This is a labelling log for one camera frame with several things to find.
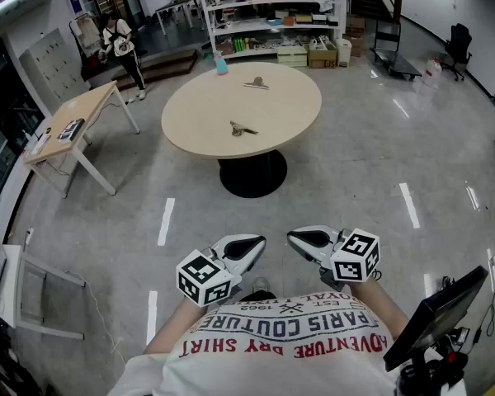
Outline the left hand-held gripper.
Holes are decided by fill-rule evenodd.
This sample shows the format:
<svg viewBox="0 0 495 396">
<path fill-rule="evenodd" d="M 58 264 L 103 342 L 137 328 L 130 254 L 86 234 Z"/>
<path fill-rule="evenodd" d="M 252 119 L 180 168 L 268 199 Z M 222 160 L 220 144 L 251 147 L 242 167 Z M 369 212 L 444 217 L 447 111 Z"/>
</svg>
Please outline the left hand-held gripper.
<svg viewBox="0 0 495 396">
<path fill-rule="evenodd" d="M 195 249 L 176 267 L 177 288 L 198 307 L 225 300 L 242 281 L 242 275 L 255 265 L 265 246 L 262 235 L 240 233 L 222 238 L 206 252 Z"/>
</svg>

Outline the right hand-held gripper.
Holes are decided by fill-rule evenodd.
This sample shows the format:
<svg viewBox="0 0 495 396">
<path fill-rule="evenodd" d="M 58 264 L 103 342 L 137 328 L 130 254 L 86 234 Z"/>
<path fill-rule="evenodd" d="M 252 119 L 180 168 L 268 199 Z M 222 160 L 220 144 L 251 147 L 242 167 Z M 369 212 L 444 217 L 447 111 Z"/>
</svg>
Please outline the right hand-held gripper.
<svg viewBox="0 0 495 396">
<path fill-rule="evenodd" d="M 337 236 L 333 245 L 330 236 Z M 308 225 L 289 231 L 287 239 L 306 261 L 321 266 L 321 281 L 337 291 L 366 282 L 380 262 L 380 238 L 362 229 Z"/>
</svg>

